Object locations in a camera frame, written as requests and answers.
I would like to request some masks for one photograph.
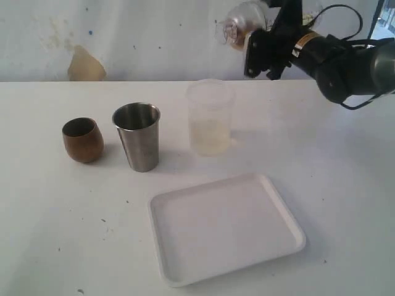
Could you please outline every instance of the tray rim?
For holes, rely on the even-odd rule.
[[[247,264],[246,266],[241,266],[239,268],[233,269],[231,271],[227,271],[225,273],[218,273],[218,274],[210,275],[208,277],[203,277],[203,278],[200,278],[200,279],[191,279],[189,281],[179,281],[179,282],[177,282],[177,281],[173,281],[169,277],[167,277],[166,272],[165,272],[165,268],[164,268],[164,258],[162,258],[162,251],[161,251],[160,243],[159,243],[159,239],[158,239],[159,232],[158,232],[158,229],[157,229],[157,226],[156,226],[156,224],[157,224],[156,223],[156,219],[155,219],[154,214],[153,214],[153,212],[154,212],[153,206],[152,206],[153,201],[156,200],[156,198],[158,198],[158,197],[160,197],[162,195],[169,194],[169,193],[173,193],[173,192],[177,192],[177,191],[183,191],[183,190],[186,190],[186,189],[193,189],[195,187],[211,185],[211,184],[219,183],[219,182],[222,182],[222,181],[228,181],[228,180],[239,179],[239,178],[247,178],[247,177],[259,179],[263,186],[265,186],[264,183],[266,183],[267,185],[270,186],[270,188],[272,189],[273,193],[275,194],[275,196],[272,196],[272,194],[270,194],[270,192],[268,192],[270,198],[272,199],[272,201],[275,204],[277,209],[278,209],[278,206],[281,206],[282,210],[284,210],[286,212],[286,214],[288,215],[288,218],[291,220],[291,221],[285,221],[286,224],[289,227],[289,223],[292,222],[292,225],[295,228],[295,231],[297,232],[297,235],[300,236],[300,238],[299,238],[300,241],[299,241],[298,246],[295,249],[293,249],[292,251],[286,252],[286,253],[284,253],[284,254],[282,254],[280,256],[273,257],[273,258],[270,258],[270,259],[267,259],[267,260],[264,260],[264,261],[259,261],[259,262],[253,263],[253,264]],[[162,278],[162,280],[169,287],[173,287],[173,288],[184,287],[184,286],[187,286],[187,285],[190,285],[190,284],[194,284],[195,282],[200,282],[200,281],[204,281],[206,279],[214,278],[216,276],[221,276],[221,275],[224,275],[224,274],[232,273],[234,271],[242,270],[242,269],[248,268],[250,266],[262,264],[264,262],[272,261],[272,260],[275,260],[277,258],[285,257],[285,256],[288,256],[288,255],[291,255],[291,254],[294,254],[294,253],[298,253],[301,250],[303,250],[304,247],[306,246],[306,240],[307,240],[306,239],[306,234],[304,233],[303,229],[300,227],[299,223],[296,221],[296,219],[295,219],[294,215],[292,214],[292,212],[289,210],[289,208],[285,204],[285,201],[283,200],[281,195],[278,193],[276,187],[271,182],[270,178],[265,176],[265,175],[263,175],[263,174],[246,173],[246,174],[242,174],[242,175],[238,175],[238,176],[234,176],[234,177],[230,177],[230,178],[219,179],[219,180],[212,181],[212,182],[199,183],[199,184],[188,186],[188,187],[179,187],[179,188],[176,188],[176,189],[170,190],[170,191],[157,192],[153,197],[151,197],[149,199],[147,206],[148,206],[149,220],[150,220],[151,229],[152,229],[152,235],[154,237],[156,258],[157,258],[157,262],[158,262],[158,265],[159,265],[159,274],[160,274],[160,277]]]

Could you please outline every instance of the white tray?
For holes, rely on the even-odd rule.
[[[306,237],[268,178],[248,174],[155,196],[160,274],[181,287],[302,250]]]

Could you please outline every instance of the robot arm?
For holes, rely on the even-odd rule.
[[[323,95],[331,102],[356,110],[377,97],[395,90],[394,38],[354,40],[358,32],[338,39],[323,37],[302,25],[302,0],[265,0],[269,7],[281,7],[270,31],[251,32],[244,45],[244,74],[254,78],[268,71],[271,80],[278,80],[285,67],[292,64],[316,80]],[[348,7],[342,4],[327,7]],[[344,101],[351,95],[373,97],[356,107]]]

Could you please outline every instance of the white wall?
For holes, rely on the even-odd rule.
[[[214,40],[215,20],[242,1],[0,0],[0,81],[68,80],[77,44],[103,64],[107,80],[242,79],[241,54]],[[377,1],[342,3],[362,13],[366,37]],[[356,29],[357,18],[336,9],[317,31],[340,37]],[[283,78],[307,76],[292,68]]]

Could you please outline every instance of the wooden cup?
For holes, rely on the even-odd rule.
[[[76,162],[92,162],[102,155],[103,137],[93,119],[70,120],[63,126],[62,133],[66,151]]]

